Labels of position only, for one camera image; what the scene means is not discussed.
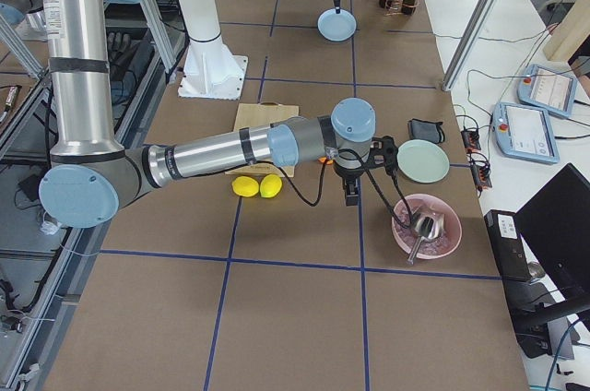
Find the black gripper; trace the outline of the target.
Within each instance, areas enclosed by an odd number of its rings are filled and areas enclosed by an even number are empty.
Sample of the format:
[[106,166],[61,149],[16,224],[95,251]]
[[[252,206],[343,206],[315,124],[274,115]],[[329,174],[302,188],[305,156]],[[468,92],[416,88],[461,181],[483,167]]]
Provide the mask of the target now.
[[365,142],[344,139],[337,151],[334,168],[342,178],[347,206],[359,204],[360,191],[356,181],[369,170],[384,168],[398,188],[398,147],[392,136],[373,137]]

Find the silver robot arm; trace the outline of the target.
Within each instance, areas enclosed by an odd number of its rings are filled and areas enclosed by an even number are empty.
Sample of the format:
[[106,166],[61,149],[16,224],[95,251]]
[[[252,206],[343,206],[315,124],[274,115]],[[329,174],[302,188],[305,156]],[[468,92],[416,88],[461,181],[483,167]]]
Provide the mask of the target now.
[[39,197],[64,225],[92,228],[173,181],[257,163],[282,169],[327,158],[351,205],[358,198],[359,177],[376,168],[396,173],[394,140],[375,134],[375,111],[358,98],[345,99],[317,118],[296,116],[183,145],[125,148],[113,130],[104,3],[42,0],[58,140]]

